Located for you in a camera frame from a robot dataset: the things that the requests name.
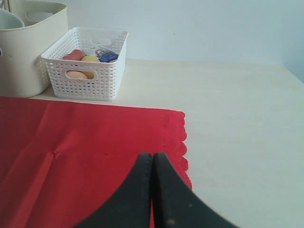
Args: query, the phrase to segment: red object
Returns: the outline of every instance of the red object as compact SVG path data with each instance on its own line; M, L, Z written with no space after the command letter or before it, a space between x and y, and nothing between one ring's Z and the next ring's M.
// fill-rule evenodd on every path
M185 139L182 112L0 97L0 227L72 227L141 152L166 152L191 186Z
M84 56L85 56L85 55L84 55L84 53L82 52L82 50L75 49L75 50L72 51L70 54L64 56L62 59L80 61Z

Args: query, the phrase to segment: white wall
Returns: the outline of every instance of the white wall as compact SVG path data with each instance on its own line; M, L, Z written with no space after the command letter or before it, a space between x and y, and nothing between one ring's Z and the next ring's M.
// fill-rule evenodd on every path
M129 31L128 58L304 64L304 0L54 1L70 27Z

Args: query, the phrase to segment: white plastic basket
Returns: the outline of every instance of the white plastic basket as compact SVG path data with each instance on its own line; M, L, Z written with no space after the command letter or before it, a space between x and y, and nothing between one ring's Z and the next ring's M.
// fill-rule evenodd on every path
M25 27L0 30L0 95L37 95L50 84L40 55L67 32L67 6L29 0L5 0L3 6Z
M69 99L111 101L116 98L124 74L128 32L98 28L73 28L41 56L47 64L55 96ZM74 49L101 45L115 53L112 63L63 60ZM93 79L67 77L67 71L89 71Z

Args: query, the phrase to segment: red fabric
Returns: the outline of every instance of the red fabric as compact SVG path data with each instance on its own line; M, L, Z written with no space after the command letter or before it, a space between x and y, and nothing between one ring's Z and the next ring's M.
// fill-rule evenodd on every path
M0 97L0 227L68 228L99 208L141 152L191 186L184 113Z

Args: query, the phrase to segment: table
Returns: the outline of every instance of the table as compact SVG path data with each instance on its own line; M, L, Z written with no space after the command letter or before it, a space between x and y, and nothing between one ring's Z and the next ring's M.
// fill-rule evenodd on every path
M242 228L304 227L304 84L283 66L127 60L115 101L70 101L184 111L194 193Z

